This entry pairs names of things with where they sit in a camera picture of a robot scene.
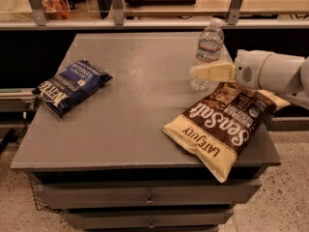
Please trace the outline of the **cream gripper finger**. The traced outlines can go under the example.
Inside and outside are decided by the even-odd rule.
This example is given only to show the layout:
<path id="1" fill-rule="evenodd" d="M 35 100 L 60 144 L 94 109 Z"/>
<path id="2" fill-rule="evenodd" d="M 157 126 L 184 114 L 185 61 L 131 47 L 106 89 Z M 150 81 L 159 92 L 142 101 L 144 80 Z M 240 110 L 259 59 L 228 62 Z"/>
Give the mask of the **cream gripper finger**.
<path id="1" fill-rule="evenodd" d="M 235 79 L 236 67 L 229 62 L 212 62 L 192 67 L 189 74 L 200 80 L 229 82 Z"/>

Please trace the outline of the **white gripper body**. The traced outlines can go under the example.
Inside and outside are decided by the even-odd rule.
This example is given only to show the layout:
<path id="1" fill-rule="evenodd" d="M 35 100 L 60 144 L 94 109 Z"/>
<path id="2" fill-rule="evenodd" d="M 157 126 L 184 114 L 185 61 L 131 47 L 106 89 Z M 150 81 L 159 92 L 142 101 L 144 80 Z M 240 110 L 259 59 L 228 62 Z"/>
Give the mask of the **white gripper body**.
<path id="1" fill-rule="evenodd" d="M 270 55 L 271 51 L 240 49 L 235 59 L 236 82 L 244 87 L 259 89 L 260 73 Z"/>

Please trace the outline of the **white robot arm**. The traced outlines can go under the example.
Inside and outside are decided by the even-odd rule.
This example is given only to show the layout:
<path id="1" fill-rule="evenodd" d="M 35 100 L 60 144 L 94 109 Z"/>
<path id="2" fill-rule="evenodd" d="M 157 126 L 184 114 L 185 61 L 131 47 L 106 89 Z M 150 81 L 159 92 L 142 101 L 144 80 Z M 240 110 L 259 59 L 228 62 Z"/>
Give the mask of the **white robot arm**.
<path id="1" fill-rule="evenodd" d="M 235 81 L 243 87 L 267 90 L 309 108 L 309 58 L 240 49 L 234 63 L 214 61 L 192 67 L 189 74 L 198 80 Z"/>

